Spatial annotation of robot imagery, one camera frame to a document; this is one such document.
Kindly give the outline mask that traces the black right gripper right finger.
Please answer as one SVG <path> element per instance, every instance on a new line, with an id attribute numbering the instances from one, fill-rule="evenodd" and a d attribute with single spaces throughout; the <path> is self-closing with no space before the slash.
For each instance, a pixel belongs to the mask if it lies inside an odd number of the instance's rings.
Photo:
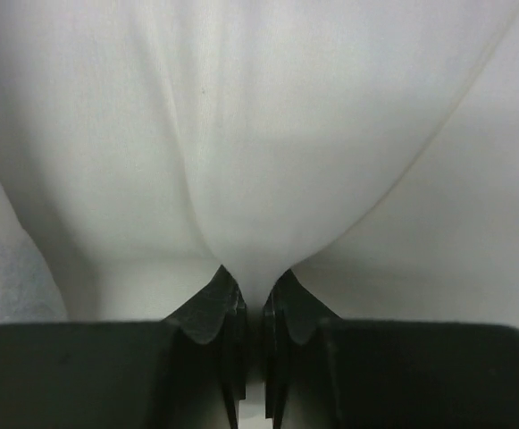
<path id="1" fill-rule="evenodd" d="M 345 319 L 286 272 L 263 312 L 276 428 L 519 428 L 519 329 Z"/>

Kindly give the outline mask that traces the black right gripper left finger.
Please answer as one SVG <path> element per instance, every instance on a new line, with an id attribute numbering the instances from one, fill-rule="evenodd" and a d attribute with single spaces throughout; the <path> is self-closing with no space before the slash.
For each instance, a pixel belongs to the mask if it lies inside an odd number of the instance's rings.
<path id="1" fill-rule="evenodd" d="M 160 321 L 0 324 L 0 428 L 234 428 L 246 328 L 224 268 Z"/>

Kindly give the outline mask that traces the white pillow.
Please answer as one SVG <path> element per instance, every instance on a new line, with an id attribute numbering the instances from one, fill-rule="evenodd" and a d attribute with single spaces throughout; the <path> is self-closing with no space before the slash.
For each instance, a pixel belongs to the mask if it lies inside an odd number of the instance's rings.
<path id="1" fill-rule="evenodd" d="M 234 428 L 286 272 L 519 329 L 519 1 L 0 1 L 0 324 L 160 321 L 220 268 Z"/>

